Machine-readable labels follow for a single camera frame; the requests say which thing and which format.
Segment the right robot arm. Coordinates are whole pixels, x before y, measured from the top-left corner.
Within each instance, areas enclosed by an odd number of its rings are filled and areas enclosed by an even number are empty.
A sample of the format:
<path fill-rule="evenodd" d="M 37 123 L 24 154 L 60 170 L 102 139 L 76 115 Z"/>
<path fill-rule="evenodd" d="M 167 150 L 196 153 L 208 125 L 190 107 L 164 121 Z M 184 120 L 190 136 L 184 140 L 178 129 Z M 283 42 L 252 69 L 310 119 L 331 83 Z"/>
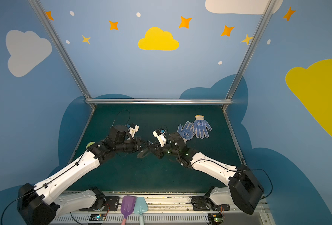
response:
<path fill-rule="evenodd" d="M 201 171 L 226 185 L 224 188 L 212 187 L 205 195 L 212 208 L 232 200 L 244 213 L 254 213 L 264 194 L 264 188 L 249 167 L 231 166 L 211 159 L 202 152 L 189 148 L 177 132 L 166 137 L 164 130 L 155 130 L 153 135 L 159 143 L 149 145 L 148 150 L 157 158 L 173 155 L 183 167 Z"/>

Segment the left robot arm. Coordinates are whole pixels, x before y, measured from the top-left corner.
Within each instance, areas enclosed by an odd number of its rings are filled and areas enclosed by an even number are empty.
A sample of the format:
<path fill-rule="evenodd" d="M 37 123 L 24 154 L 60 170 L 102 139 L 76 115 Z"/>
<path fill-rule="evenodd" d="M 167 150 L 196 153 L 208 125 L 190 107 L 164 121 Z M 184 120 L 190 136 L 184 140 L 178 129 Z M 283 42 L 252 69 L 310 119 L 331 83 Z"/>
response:
<path fill-rule="evenodd" d="M 112 159 L 118 152 L 137 152 L 141 138 L 135 137 L 136 124 L 116 125 L 102 141 L 88 145 L 86 151 L 72 163 L 49 178 L 19 189 L 17 210 L 28 225 L 48 225 L 56 217 L 79 209 L 101 211 L 106 205 L 105 195 L 98 188 L 61 197 L 72 184 L 90 171 Z"/>

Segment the left blue dotted glove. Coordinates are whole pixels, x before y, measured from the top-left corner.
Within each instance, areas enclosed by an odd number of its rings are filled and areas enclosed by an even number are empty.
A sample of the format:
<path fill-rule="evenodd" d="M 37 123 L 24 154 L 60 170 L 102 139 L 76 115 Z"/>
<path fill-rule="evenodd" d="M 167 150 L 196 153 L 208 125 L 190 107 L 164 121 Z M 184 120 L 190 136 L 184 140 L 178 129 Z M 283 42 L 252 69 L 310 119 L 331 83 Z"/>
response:
<path fill-rule="evenodd" d="M 178 126 L 177 132 L 183 138 L 184 142 L 187 142 L 195 136 L 193 130 L 194 123 L 187 121 L 184 126 L 181 124 Z"/>

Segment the blue dotted glove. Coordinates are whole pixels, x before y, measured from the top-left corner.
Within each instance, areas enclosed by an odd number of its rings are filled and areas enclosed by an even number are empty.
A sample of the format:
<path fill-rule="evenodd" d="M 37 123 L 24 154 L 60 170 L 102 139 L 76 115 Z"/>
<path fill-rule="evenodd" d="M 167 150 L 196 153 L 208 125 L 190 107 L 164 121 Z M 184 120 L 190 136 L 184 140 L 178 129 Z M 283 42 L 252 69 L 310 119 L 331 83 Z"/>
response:
<path fill-rule="evenodd" d="M 193 134 L 196 136 L 196 138 L 209 138 L 209 131 L 212 131 L 212 127 L 204 119 L 204 116 L 196 115 L 193 128 Z"/>
<path fill-rule="evenodd" d="M 194 123 L 187 121 L 184 126 L 181 124 L 178 126 L 177 132 L 183 138 L 184 142 L 187 142 L 195 136 L 193 130 Z"/>

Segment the right blue dotted glove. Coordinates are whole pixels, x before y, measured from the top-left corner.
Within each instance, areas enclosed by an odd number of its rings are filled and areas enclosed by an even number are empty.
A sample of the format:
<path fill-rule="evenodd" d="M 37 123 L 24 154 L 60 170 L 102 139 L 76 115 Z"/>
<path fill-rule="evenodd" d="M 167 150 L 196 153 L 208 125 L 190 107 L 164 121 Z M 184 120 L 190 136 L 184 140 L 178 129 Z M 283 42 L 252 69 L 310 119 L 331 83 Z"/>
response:
<path fill-rule="evenodd" d="M 209 138 L 209 131 L 212 131 L 212 127 L 204 119 L 204 116 L 196 115 L 193 128 L 193 134 L 196 136 L 196 138 Z"/>

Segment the teal toy shovel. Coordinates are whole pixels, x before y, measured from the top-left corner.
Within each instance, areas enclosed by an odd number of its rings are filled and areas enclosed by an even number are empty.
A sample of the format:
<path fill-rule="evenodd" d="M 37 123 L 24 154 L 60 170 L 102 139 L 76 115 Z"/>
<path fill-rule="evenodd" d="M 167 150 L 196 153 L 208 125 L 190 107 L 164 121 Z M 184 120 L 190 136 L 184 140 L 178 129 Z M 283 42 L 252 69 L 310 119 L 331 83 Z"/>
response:
<path fill-rule="evenodd" d="M 138 197 L 136 199 L 134 213 L 139 216 L 140 225 L 144 225 L 143 214 L 148 211 L 148 205 L 144 197 Z"/>

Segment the purple toy shovel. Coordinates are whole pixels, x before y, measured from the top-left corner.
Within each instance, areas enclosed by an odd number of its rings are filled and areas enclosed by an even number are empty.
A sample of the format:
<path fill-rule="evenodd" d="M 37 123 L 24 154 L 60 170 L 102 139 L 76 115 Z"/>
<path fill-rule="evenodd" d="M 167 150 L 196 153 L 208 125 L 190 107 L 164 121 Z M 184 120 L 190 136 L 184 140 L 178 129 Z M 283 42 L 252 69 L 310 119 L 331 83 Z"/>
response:
<path fill-rule="evenodd" d="M 127 217 L 134 211 L 136 200 L 135 196 L 124 196 L 122 198 L 121 213 L 123 214 L 123 220 L 121 225 L 126 225 Z"/>

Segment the left controller board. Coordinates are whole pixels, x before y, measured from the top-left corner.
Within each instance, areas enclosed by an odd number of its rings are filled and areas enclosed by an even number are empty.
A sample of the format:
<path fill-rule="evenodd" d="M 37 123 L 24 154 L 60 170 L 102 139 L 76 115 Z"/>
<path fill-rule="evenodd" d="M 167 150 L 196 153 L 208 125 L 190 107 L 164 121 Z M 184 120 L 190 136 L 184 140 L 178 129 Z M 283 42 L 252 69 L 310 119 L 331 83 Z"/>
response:
<path fill-rule="evenodd" d="M 94 222 L 94 221 L 105 221 L 105 216 L 103 214 L 92 214 L 89 218 L 90 222 Z"/>

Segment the controller board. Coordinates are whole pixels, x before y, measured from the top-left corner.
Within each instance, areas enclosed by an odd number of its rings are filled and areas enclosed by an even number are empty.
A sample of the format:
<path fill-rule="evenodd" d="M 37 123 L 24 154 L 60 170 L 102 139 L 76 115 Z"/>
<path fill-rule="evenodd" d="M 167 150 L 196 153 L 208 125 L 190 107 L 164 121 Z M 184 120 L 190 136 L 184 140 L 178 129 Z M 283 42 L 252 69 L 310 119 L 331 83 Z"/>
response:
<path fill-rule="evenodd" d="M 105 221 L 105 216 L 103 214 L 92 214 L 89 218 L 90 222 L 94 222 L 94 221 Z"/>
<path fill-rule="evenodd" d="M 221 225 L 224 221 L 224 217 L 221 214 L 210 213 L 207 215 L 208 225 Z"/>

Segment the right controller board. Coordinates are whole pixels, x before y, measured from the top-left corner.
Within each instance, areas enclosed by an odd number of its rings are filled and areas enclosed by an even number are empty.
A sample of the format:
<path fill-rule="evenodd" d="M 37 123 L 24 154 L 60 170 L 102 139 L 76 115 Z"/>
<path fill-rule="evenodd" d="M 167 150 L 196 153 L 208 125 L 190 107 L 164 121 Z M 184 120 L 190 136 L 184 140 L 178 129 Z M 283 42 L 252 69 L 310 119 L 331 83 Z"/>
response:
<path fill-rule="evenodd" d="M 221 225 L 224 221 L 224 217 L 221 214 L 210 213 L 207 215 L 208 225 Z"/>

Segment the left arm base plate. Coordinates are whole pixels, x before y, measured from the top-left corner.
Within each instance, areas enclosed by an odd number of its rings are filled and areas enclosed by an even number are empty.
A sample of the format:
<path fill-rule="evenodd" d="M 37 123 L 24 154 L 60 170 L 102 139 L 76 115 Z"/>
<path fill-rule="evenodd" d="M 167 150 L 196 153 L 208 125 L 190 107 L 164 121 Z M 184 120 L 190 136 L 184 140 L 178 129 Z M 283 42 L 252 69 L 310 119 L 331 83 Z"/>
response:
<path fill-rule="evenodd" d="M 99 197 L 94 206 L 93 206 L 93 210 L 97 211 L 97 212 L 107 212 L 107 211 L 117 211 L 118 210 L 118 206 L 119 206 L 119 202 L 120 202 L 120 198 L 119 197 L 114 197 L 114 196 L 109 196 L 109 197 Z"/>

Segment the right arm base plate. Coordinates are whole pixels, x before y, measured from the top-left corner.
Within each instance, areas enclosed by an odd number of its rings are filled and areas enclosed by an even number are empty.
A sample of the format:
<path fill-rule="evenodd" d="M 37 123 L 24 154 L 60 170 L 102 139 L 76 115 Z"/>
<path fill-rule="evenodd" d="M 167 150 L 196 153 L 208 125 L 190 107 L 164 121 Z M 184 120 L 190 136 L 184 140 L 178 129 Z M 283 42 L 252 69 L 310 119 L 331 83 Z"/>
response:
<path fill-rule="evenodd" d="M 215 205 L 205 196 L 192 196 L 190 198 L 194 211 L 230 211 L 229 204 Z"/>

